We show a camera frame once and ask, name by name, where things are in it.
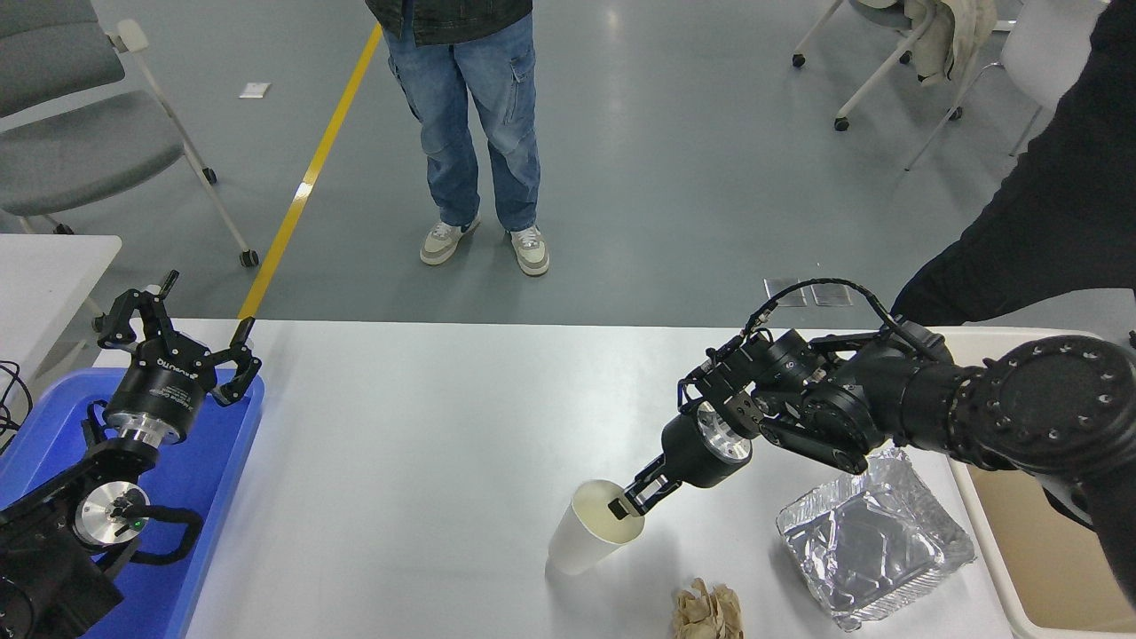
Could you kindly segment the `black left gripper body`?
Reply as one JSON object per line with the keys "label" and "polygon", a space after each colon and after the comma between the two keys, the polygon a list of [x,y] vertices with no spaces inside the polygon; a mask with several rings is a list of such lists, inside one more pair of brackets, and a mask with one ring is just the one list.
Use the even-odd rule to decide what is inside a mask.
{"label": "black left gripper body", "polygon": [[130,415],[149,415],[175,431],[190,430],[216,374],[202,372],[195,360],[204,360],[204,345],[192,340],[147,340],[131,356],[130,368],[105,407],[105,422],[122,426]]}

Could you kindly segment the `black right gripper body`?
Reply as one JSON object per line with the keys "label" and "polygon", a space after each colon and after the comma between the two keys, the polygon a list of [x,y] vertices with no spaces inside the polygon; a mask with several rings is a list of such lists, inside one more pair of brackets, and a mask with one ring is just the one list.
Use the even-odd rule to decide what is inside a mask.
{"label": "black right gripper body", "polygon": [[715,488],[752,458],[752,441],[715,410],[679,414],[661,434],[665,476],[698,488]]}

